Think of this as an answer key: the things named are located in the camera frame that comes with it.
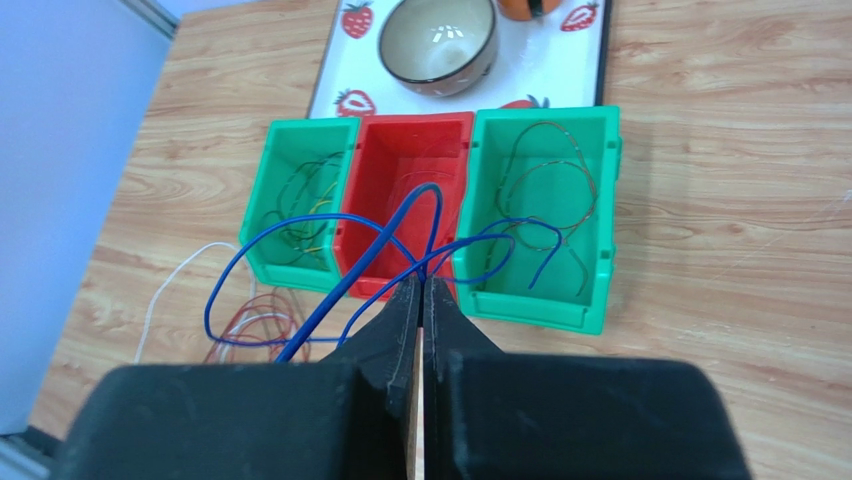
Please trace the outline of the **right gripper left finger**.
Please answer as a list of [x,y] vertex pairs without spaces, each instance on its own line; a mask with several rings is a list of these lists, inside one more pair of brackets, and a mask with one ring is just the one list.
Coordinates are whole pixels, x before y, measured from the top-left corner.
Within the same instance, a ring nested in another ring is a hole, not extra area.
[[109,372],[59,448],[55,479],[403,479],[422,290],[310,363]]

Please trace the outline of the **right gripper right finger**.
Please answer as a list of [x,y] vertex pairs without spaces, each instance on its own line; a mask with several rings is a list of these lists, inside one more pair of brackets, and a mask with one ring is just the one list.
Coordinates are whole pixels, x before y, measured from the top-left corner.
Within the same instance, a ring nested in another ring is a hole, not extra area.
[[716,388],[682,361],[507,353],[423,286],[429,479],[747,479]]

